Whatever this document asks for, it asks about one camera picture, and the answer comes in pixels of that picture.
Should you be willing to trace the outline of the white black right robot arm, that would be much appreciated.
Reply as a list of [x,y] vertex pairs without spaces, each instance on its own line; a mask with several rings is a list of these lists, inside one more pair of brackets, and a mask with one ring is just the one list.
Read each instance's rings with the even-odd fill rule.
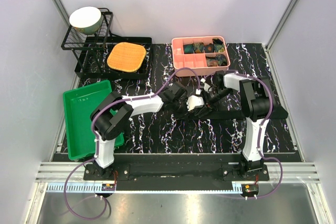
[[262,145],[266,127],[274,107],[269,78],[254,77],[238,71],[217,71],[213,80],[216,89],[239,92],[242,114],[246,118],[245,145],[238,165],[239,176],[250,180],[263,171]]

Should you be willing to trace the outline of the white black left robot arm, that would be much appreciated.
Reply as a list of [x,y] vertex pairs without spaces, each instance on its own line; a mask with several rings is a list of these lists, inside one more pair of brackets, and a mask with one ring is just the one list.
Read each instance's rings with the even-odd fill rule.
[[90,115],[95,136],[93,164],[95,174],[103,180],[113,175],[114,149],[118,136],[124,132],[129,118],[168,110],[174,114],[187,111],[187,89],[179,82],[162,87],[156,93],[124,96],[111,92]]

